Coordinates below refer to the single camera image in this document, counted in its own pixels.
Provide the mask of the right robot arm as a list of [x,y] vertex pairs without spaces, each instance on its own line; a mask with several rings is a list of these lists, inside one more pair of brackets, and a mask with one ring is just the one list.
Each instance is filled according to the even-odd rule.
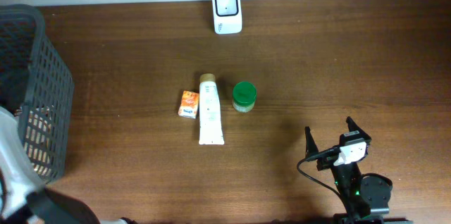
[[[335,214],[333,223],[410,223],[405,218],[385,218],[389,214],[389,201],[393,182],[376,173],[361,173],[358,162],[368,155],[371,137],[351,117],[346,119],[348,132],[341,134],[339,144],[320,151],[306,126],[305,157],[298,162],[297,171],[311,181],[336,194],[345,207],[344,213]],[[316,162],[317,170],[330,170],[335,186],[306,174],[301,169],[305,162]]]

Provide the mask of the orange tissue pack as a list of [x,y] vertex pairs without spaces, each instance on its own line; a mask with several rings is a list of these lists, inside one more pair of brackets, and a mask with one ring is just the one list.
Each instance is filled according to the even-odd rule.
[[178,115],[184,118],[197,118],[199,110],[199,93],[185,90],[181,97]]

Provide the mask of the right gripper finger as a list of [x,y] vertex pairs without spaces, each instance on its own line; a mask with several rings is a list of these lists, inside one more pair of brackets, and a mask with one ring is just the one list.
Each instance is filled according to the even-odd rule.
[[319,150],[314,141],[314,138],[311,134],[311,129],[309,126],[306,126],[304,129],[305,137],[306,137],[306,151],[305,151],[305,159],[312,158],[317,155]]
[[355,122],[354,120],[348,116],[346,118],[346,123],[348,126],[348,130],[349,132],[346,134],[347,137],[353,137],[355,139],[360,139],[362,138],[364,141],[366,142],[370,142],[371,141],[371,137],[365,132],[363,131]]

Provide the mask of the green lid jar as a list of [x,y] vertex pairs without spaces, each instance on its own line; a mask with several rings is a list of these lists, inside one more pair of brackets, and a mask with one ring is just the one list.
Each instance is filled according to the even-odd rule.
[[239,82],[233,88],[233,107],[236,111],[247,113],[254,108],[257,89],[251,82]]

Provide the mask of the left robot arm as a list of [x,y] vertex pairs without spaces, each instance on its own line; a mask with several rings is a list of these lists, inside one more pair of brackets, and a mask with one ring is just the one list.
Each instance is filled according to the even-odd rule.
[[18,120],[1,108],[1,222],[127,224],[100,220],[83,202],[49,189],[35,172],[18,135]]

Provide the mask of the white cream tube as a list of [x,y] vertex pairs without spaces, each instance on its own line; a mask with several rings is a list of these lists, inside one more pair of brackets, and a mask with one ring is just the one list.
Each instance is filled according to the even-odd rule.
[[221,104],[215,75],[201,75],[199,91],[199,144],[224,145]]

